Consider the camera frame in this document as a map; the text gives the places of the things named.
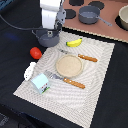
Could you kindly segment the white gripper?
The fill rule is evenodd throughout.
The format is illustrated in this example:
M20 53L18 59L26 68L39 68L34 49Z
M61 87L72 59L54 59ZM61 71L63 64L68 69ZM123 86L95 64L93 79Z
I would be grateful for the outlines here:
M42 26L44 29L56 30L57 24L64 24L66 11L63 9L65 0L40 0L42 9Z

